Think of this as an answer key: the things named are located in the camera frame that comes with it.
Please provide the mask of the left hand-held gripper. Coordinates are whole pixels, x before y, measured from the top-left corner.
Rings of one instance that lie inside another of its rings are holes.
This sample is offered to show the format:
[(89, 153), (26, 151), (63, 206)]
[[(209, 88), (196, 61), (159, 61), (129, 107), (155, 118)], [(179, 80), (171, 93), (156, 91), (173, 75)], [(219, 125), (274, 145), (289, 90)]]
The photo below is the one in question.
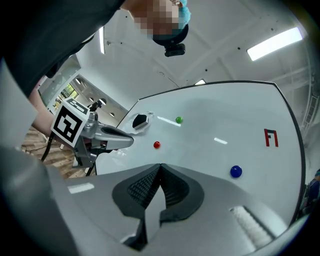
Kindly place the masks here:
[[(100, 130), (106, 135), (98, 135)], [(91, 168), (104, 150), (128, 148), (134, 143), (130, 135), (101, 123), (97, 112), (73, 98), (59, 105), (51, 132), (73, 150), (74, 168)]]

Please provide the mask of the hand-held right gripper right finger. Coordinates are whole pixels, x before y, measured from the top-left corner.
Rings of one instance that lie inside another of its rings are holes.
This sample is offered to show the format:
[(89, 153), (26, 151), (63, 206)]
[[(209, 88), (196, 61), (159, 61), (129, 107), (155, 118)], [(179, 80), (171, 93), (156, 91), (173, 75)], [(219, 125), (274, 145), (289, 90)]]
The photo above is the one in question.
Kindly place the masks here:
[(234, 183), (174, 165), (161, 165), (161, 183), (178, 180), (188, 195), (161, 215), (161, 226), (142, 250), (144, 256), (280, 256), (307, 222), (288, 225), (271, 208)]

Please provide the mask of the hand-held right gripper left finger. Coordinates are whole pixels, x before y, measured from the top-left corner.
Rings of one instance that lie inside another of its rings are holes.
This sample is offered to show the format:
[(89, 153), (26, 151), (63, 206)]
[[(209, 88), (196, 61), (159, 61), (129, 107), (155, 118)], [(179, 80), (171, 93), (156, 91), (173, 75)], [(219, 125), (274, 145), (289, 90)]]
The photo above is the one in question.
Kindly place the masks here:
[(112, 197), (124, 174), (65, 180), (60, 172), (14, 148), (0, 149), (1, 225), (21, 239), (23, 256), (158, 256), (148, 218), (125, 216)]

